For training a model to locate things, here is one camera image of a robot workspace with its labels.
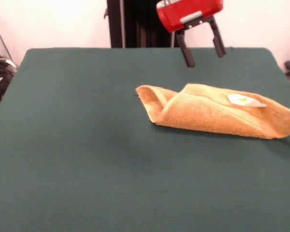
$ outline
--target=green table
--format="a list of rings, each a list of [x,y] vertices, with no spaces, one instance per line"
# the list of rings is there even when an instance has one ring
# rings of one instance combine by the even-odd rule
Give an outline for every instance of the green table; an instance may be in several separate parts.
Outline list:
[[[290,232],[290,137],[154,126],[136,95],[191,82],[290,108],[269,51],[227,52],[28,51],[0,106],[0,232]]]

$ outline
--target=towel fold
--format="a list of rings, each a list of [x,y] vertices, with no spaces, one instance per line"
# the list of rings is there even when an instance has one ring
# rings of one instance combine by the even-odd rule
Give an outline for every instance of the towel fold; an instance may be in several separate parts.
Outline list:
[[[187,84],[178,93],[148,85],[136,91],[150,121],[159,126],[263,139],[290,136],[290,109],[256,93],[200,84]],[[253,98],[266,107],[234,104],[231,94]]]

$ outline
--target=towel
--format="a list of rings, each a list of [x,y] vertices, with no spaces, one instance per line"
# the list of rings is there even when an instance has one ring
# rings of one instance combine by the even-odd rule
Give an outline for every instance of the towel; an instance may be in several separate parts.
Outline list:
[[[262,139],[290,136],[290,109],[256,93],[201,84],[187,84],[180,92],[149,85],[136,91],[159,126]],[[231,96],[254,104],[232,102]]]

